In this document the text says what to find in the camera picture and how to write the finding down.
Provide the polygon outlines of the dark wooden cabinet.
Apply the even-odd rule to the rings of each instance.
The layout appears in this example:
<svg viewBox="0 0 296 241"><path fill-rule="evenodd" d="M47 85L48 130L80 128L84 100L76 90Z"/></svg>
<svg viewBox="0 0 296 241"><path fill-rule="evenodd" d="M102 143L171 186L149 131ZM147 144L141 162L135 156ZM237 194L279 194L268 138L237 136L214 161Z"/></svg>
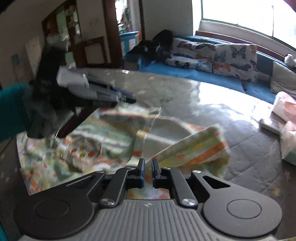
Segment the dark wooden cabinet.
<svg viewBox="0 0 296 241"><path fill-rule="evenodd" d="M66 43L64 61L77 67L107 66L111 63L103 1L56 1L44 18L46 44Z"/></svg>

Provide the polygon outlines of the patterned colourful garment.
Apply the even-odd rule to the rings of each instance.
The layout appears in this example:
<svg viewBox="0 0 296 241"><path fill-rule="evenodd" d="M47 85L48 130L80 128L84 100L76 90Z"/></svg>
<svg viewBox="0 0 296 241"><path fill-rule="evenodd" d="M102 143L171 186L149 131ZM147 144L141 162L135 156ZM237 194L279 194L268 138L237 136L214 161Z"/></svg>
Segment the patterned colourful garment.
<svg viewBox="0 0 296 241"><path fill-rule="evenodd" d="M166 199L154 189L151 162L183 174L200 170L222 178L231 155L218 124L198 126L163 116L160 108L123 104L94 111L64 138L16 138L20 172L29 194L35 194L94 171L113 174L145 159L145 187L130 190L129 198Z"/></svg>

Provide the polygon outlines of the pink tissue pack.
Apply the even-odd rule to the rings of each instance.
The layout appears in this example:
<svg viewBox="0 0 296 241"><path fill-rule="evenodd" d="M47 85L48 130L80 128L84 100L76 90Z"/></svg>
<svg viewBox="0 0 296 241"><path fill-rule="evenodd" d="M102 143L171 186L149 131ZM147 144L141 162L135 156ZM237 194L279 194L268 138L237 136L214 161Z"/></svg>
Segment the pink tissue pack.
<svg viewBox="0 0 296 241"><path fill-rule="evenodd" d="M273 103L273 113L284 121L296 122L296 102L288 93L279 92Z"/></svg>

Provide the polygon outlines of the butterfly print quilt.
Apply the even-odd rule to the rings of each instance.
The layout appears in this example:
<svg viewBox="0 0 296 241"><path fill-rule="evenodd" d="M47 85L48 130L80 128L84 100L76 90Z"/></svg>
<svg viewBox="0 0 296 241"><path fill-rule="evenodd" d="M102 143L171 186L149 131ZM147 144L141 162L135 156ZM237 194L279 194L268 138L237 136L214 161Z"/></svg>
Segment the butterfly print quilt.
<svg viewBox="0 0 296 241"><path fill-rule="evenodd" d="M165 64L257 81L257 47L253 44L212 44L175 38Z"/></svg>

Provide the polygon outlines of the brown wooden door frame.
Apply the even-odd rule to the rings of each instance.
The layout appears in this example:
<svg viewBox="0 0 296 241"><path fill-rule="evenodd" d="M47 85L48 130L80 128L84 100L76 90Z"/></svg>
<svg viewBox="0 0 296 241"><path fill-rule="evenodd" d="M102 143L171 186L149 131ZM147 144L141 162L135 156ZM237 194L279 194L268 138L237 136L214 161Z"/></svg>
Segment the brown wooden door frame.
<svg viewBox="0 0 296 241"><path fill-rule="evenodd" d="M122 66L122 52L118 26L116 23L115 1L102 1L102 4L111 59L111 63L107 64L107 66L109 68L120 68Z"/></svg>

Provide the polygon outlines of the black bag on sofa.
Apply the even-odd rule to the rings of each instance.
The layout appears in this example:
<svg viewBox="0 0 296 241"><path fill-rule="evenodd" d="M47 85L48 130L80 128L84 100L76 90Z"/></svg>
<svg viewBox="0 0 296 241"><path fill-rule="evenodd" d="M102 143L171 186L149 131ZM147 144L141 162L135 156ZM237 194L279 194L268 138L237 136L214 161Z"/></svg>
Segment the black bag on sofa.
<svg viewBox="0 0 296 241"><path fill-rule="evenodd" d="M156 34L152 40L141 41L137 45L137 53L151 61L163 62L171 56L174 33L164 29Z"/></svg>

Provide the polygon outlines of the white book on table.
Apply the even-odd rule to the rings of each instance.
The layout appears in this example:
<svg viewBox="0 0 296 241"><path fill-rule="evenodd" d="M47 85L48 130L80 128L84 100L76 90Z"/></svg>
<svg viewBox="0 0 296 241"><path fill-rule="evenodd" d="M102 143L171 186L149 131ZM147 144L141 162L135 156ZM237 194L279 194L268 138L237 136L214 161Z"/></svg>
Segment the white book on table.
<svg viewBox="0 0 296 241"><path fill-rule="evenodd" d="M262 118L259 122L261 129L267 130L275 135L280 135L283 127L285 126L283 123L274 120L272 118Z"/></svg>

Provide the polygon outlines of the white plush toy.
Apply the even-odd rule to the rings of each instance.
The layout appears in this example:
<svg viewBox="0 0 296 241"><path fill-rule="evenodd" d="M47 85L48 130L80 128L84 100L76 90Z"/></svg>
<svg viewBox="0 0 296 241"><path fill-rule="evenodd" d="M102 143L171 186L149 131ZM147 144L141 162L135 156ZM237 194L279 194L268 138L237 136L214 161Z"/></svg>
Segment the white plush toy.
<svg viewBox="0 0 296 241"><path fill-rule="evenodd" d="M284 63L290 68L295 68L296 66L296 61L292 54L287 54L287 56L285 56Z"/></svg>

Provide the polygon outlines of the grey folded cushion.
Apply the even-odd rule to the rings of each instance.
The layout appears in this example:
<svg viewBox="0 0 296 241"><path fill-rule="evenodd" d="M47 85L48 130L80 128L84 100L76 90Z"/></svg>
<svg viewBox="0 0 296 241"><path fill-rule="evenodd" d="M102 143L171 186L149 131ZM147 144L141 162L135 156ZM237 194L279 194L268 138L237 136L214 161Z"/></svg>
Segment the grey folded cushion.
<svg viewBox="0 0 296 241"><path fill-rule="evenodd" d="M283 91L295 99L296 74L285 66L273 62L273 75L270 81L270 89L274 94Z"/></svg>

